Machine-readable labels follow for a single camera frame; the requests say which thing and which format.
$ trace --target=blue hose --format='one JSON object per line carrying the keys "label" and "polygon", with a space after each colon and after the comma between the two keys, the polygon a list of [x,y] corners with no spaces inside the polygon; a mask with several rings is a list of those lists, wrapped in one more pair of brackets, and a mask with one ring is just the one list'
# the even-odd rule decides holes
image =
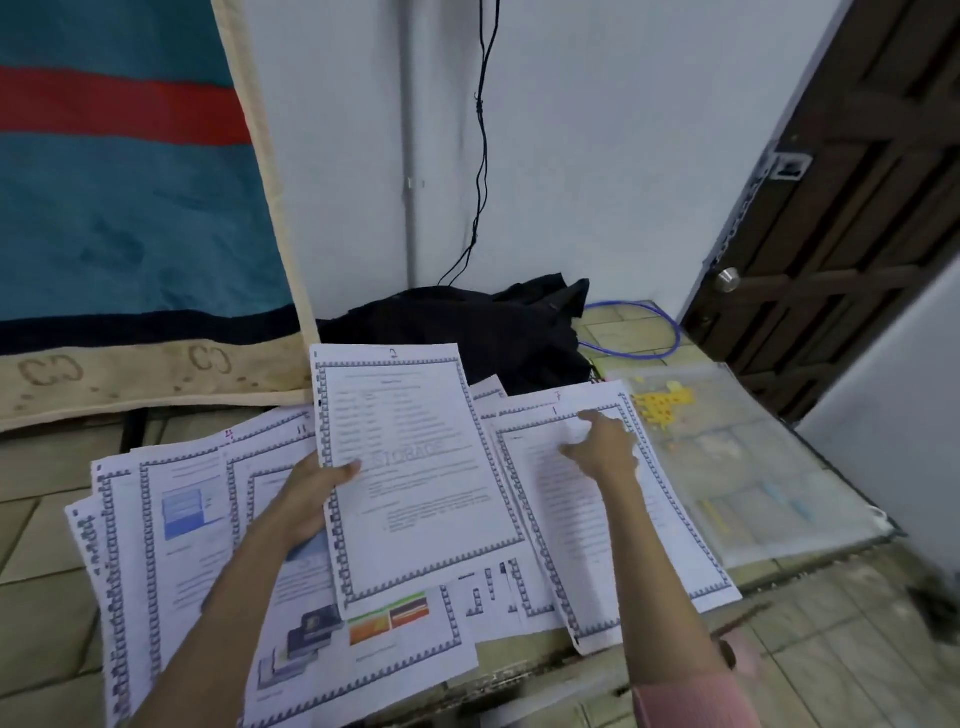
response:
{"label": "blue hose", "polygon": [[593,344],[588,344],[586,341],[581,341],[580,346],[587,347],[588,349],[593,349],[595,352],[601,352],[607,354],[608,356],[619,356],[623,359],[633,359],[634,361],[651,361],[653,359],[665,359],[667,356],[675,352],[680,347],[681,339],[684,335],[680,331],[680,325],[671,319],[666,313],[660,309],[656,304],[650,305],[649,303],[641,303],[639,301],[599,301],[597,303],[588,303],[584,306],[584,310],[588,308],[599,308],[604,305],[635,305],[640,308],[646,308],[648,311],[653,311],[662,319],[666,321],[673,327],[673,346],[664,353],[625,353],[625,352],[612,352],[609,349],[604,349],[603,347],[594,346]]}

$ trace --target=electrical wire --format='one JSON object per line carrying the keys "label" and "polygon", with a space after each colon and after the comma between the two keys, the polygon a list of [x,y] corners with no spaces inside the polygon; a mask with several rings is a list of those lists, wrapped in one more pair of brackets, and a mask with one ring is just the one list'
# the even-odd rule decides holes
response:
{"label": "electrical wire", "polygon": [[587,347],[588,349],[593,349],[595,352],[602,352],[608,356],[619,356],[622,359],[633,359],[634,361],[651,361],[653,359],[665,359],[667,356],[675,352],[680,348],[680,342],[684,336],[684,333],[680,330],[680,325],[671,319],[658,305],[655,303],[650,305],[649,303],[642,303],[640,301],[599,301],[597,303],[588,303],[584,306],[584,310],[588,308],[599,308],[605,305],[635,305],[639,308],[646,308],[648,311],[653,311],[662,319],[666,319],[667,323],[673,327],[673,346],[670,347],[664,353],[625,353],[625,352],[614,352],[610,349],[604,349],[603,347],[598,347],[594,344],[588,344],[586,341],[581,341],[580,346]]}
{"label": "electrical wire", "polygon": [[[461,261],[466,258],[464,262],[464,268],[461,270],[447,285],[453,285],[457,278],[462,276],[467,270],[467,267],[470,265],[470,256],[473,254],[473,248],[477,244],[477,228],[480,225],[480,213],[484,211],[484,208],[487,206],[487,198],[490,195],[490,189],[487,187],[487,172],[489,170],[489,164],[487,161],[487,127],[483,121],[483,86],[484,82],[487,80],[487,62],[490,60],[490,52],[493,50],[493,42],[496,40],[496,32],[500,29],[500,0],[496,0],[496,9],[493,15],[493,33],[490,36],[490,45],[487,44],[487,41],[483,37],[483,3],[484,0],[480,0],[480,55],[482,60],[480,62],[480,83],[477,86],[477,92],[474,94],[473,99],[476,101],[477,105],[477,122],[480,124],[480,135],[483,137],[483,157],[480,160],[480,169],[477,170],[476,177],[476,187],[477,187],[477,212],[473,217],[473,229],[470,233],[470,244],[467,246],[467,249],[460,253],[460,257],[457,258],[450,270],[444,273],[440,280],[437,281],[437,285],[443,285],[444,279],[449,276],[453,271],[457,269],[457,266],[460,265]],[[480,180],[483,178],[483,191],[480,189]]]}

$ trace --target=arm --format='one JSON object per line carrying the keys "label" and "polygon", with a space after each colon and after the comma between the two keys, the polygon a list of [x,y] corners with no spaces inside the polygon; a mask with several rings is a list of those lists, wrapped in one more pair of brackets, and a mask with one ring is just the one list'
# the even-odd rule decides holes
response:
{"label": "arm", "polygon": [[607,507],[631,682],[655,685],[726,672],[650,521],[636,482],[636,438],[598,412],[580,417],[592,423],[589,436],[561,452],[597,482]]}
{"label": "arm", "polygon": [[200,619],[163,670],[130,728],[235,728],[276,576],[291,548],[324,527],[333,488],[360,470],[321,468],[311,453],[290,473],[220,573]]}

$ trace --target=black fabric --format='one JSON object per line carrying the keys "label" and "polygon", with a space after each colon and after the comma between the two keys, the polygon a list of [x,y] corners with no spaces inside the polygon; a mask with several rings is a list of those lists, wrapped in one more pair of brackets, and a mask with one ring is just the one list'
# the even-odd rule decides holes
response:
{"label": "black fabric", "polygon": [[59,316],[0,321],[0,356],[60,347],[127,347],[209,339],[248,346],[300,331],[293,304],[274,311],[224,318],[201,311]]}
{"label": "black fabric", "polygon": [[589,281],[559,273],[502,293],[415,288],[318,322],[325,344],[457,344],[470,384],[494,374],[510,395],[589,380],[570,320],[583,316]]}

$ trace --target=brown door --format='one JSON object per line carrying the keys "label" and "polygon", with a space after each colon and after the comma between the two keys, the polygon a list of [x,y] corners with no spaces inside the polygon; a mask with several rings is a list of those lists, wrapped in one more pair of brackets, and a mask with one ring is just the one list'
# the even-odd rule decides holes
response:
{"label": "brown door", "polygon": [[957,251],[958,144],[960,0],[855,0],[778,148],[813,162],[756,191],[690,336],[799,420]]}

